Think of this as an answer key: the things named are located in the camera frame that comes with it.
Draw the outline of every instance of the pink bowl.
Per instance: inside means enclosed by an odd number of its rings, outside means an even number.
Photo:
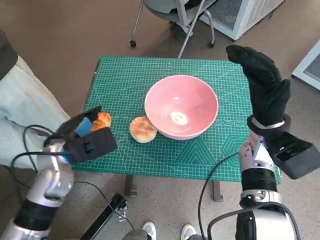
[[[146,116],[164,136],[192,139],[215,121],[218,99],[204,81],[187,75],[168,76],[153,85],[144,101]]]

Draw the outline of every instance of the white appliance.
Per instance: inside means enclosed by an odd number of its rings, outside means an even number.
[[[292,75],[320,90],[320,40],[308,52]]]
[[[284,0],[218,0],[208,10],[213,17],[214,28],[237,40],[283,2]],[[203,15],[200,19],[210,24],[207,16]]]

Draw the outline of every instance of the chair leg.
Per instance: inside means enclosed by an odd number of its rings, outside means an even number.
[[[192,21],[192,23],[191,23],[190,29],[189,29],[189,31],[188,31],[188,33],[187,33],[187,35],[186,35],[186,37],[185,37],[185,40],[184,40],[184,42],[183,42],[182,48],[181,48],[180,53],[179,53],[179,55],[178,55],[178,59],[180,59],[181,56],[182,56],[182,54],[184,53],[185,47],[186,47],[187,42],[188,42],[188,40],[189,40],[189,38],[190,38],[190,35],[191,35],[191,33],[192,33],[192,31],[193,31],[193,29],[194,29],[194,27],[195,27],[196,21],[198,20],[198,17],[199,17],[199,15],[200,15],[200,11],[201,11],[202,6],[204,5],[204,3],[205,3],[205,0],[201,0],[201,2],[200,2],[200,4],[199,4],[198,11],[196,12],[196,14],[195,14],[195,16],[194,16],[194,19],[193,19],[193,21]]]
[[[215,28],[214,28],[214,21],[212,19],[211,13],[207,10],[204,11],[204,13],[208,16],[209,22],[210,22],[210,28],[212,32],[212,41],[210,42],[211,47],[213,48],[215,46]]]
[[[141,0],[141,4],[140,4],[138,16],[136,17],[136,21],[135,21],[135,24],[134,24],[134,30],[133,30],[133,34],[132,34],[132,40],[130,41],[130,45],[131,45],[132,48],[135,48],[135,47],[136,47],[136,30],[137,30],[137,27],[138,27],[139,18],[140,18],[140,14],[141,14],[141,11],[142,11],[143,6],[144,6],[144,0]]]

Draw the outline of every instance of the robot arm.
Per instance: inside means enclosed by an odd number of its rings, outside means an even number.
[[[97,158],[117,148],[108,127],[90,132],[101,107],[61,125],[45,141],[39,155],[38,174],[20,210],[5,229],[2,240],[45,240],[57,210],[74,184],[72,164]]]
[[[320,167],[320,153],[309,142],[288,133],[290,117],[285,108],[290,82],[282,80],[272,59],[250,47],[226,48],[230,61],[240,64],[248,79],[253,114],[250,135],[239,150],[242,208],[261,203],[282,203],[276,165],[290,178],[300,178]],[[239,214],[236,240],[294,240],[295,231],[283,208],[268,206]]]

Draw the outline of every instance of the chair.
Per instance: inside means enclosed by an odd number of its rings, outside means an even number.
[[[132,48],[136,47],[136,30],[139,23],[139,18],[141,15],[141,11],[143,6],[145,5],[146,8],[152,12],[157,17],[169,21],[171,23],[176,23],[179,25],[183,31],[186,33],[186,37],[184,39],[183,45],[181,47],[180,53],[178,55],[178,59],[181,58],[187,42],[189,38],[193,34],[193,29],[195,26],[196,21],[199,17],[203,14],[206,14],[209,22],[210,28],[212,32],[212,40],[210,42],[210,46],[213,48],[215,46],[215,31],[213,26],[213,19],[211,13],[207,10],[210,8],[216,0],[201,0],[199,5],[192,7],[190,9],[185,8],[185,0],[141,0],[138,16],[135,21],[134,30],[132,34],[132,40],[130,41],[130,45]],[[173,12],[170,11],[172,7],[176,7],[177,11]]]

